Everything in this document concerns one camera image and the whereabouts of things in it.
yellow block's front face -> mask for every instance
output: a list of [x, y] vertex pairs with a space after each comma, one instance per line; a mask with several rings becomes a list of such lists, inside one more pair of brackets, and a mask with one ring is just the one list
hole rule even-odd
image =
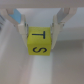
[[27, 46], [29, 55], [50, 55], [50, 27], [29, 27]]

